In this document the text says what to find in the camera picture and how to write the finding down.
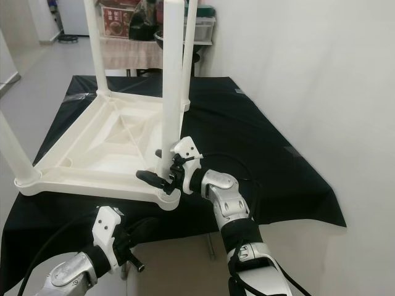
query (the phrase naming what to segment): floor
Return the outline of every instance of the floor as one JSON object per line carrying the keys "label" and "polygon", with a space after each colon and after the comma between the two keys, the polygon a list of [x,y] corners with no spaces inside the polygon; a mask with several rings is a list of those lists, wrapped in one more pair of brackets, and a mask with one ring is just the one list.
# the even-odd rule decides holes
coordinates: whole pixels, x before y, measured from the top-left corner
{"label": "floor", "polygon": [[50,46],[37,46],[33,48],[19,46],[10,48],[12,60],[17,68],[19,75],[24,77],[37,61],[45,55]]}
{"label": "floor", "polygon": [[[25,57],[23,78],[0,100],[0,109],[16,137],[33,160],[64,98],[73,75],[94,75],[89,39],[77,44],[59,44]],[[125,71],[108,71],[124,75]],[[17,196],[13,175],[0,156],[0,231]],[[137,275],[131,268],[127,281],[118,274],[107,274],[88,295],[227,295],[228,271],[225,250],[218,234],[213,235],[217,259],[210,260],[204,236],[166,240],[139,245],[136,254],[146,264]],[[45,275],[72,253],[56,256],[39,265],[31,275],[25,295],[34,295],[42,287]],[[6,293],[17,295],[19,285]]]}

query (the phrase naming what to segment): black cloth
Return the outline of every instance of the black cloth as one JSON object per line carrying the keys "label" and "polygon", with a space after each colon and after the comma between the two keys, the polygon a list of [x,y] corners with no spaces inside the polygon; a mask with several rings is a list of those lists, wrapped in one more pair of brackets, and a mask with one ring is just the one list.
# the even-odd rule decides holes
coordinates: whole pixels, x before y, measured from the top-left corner
{"label": "black cloth", "polygon": [[[159,76],[108,77],[113,91],[161,96]],[[60,138],[96,97],[93,76],[74,76],[65,100],[41,146],[35,163]],[[315,219],[345,226],[331,187],[293,149],[255,104],[230,78],[192,78],[191,107],[184,115],[181,136],[191,136],[204,152],[224,152],[243,159],[255,174],[259,189],[256,219],[260,224],[294,219]],[[212,157],[202,166],[248,179],[236,162]],[[251,204],[252,183],[240,181],[240,191]],[[98,205],[121,209],[130,222],[144,217],[160,219],[150,241],[173,239],[217,231],[212,204],[198,195],[183,195],[170,212],[156,204],[104,197],[42,192],[19,194],[4,227],[1,248],[0,295],[21,280],[36,252],[62,225]],[[54,255],[79,251],[92,241],[92,221],[81,222],[65,232],[40,261]]]}

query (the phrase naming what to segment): black cable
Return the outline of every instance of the black cable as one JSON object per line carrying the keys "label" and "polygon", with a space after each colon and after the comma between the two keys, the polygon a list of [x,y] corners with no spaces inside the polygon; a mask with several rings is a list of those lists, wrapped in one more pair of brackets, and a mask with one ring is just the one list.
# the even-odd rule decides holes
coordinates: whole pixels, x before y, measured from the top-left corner
{"label": "black cable", "polygon": [[251,182],[252,180],[249,178],[239,178],[239,177],[235,177],[237,179],[237,181],[245,181],[245,182]]}
{"label": "black cable", "polygon": [[0,82],[0,84],[1,84],[1,85],[16,84],[16,82],[18,82],[18,81],[21,80],[21,79],[22,79],[22,77],[19,75],[19,77],[18,77],[16,80],[14,80],[14,81],[7,82],[7,83]]}
{"label": "black cable", "polygon": [[306,291],[305,289],[303,289],[303,287],[302,287],[301,285],[299,285],[293,278],[291,278],[291,277],[289,276],[289,274],[286,273],[286,271],[281,267],[280,264],[278,264],[278,266],[280,267],[281,271],[283,272],[284,277],[285,277],[285,278],[286,278],[296,289],[298,289],[299,291],[301,291],[302,294],[305,295],[305,296],[312,296],[310,293],[308,293],[308,291]]}
{"label": "black cable", "polygon": [[60,43],[77,43],[78,36],[77,35],[70,35],[70,34],[61,34],[61,35],[59,35],[57,40]]}
{"label": "black cable", "polygon": [[41,254],[44,252],[44,250],[51,244],[51,242],[53,242],[59,234],[61,234],[62,232],[64,232],[67,228],[69,228],[71,225],[73,225],[74,223],[76,223],[79,220],[85,219],[89,216],[92,215],[97,215],[98,214],[99,209],[95,209],[95,211],[86,213],[78,218],[73,219],[72,221],[68,222],[67,224],[65,224],[63,227],[61,227],[58,231],[56,231],[46,242],[45,244],[43,244],[43,246],[39,249],[39,251],[37,252],[36,256],[34,257],[33,261],[30,263],[29,268],[26,271],[25,276],[23,277],[23,281],[22,281],[22,285],[19,288],[19,292],[17,296],[22,296],[23,295],[23,291],[25,291],[27,282],[29,280],[29,277],[31,275],[31,272],[33,271],[34,267],[36,266],[37,261],[40,259]]}

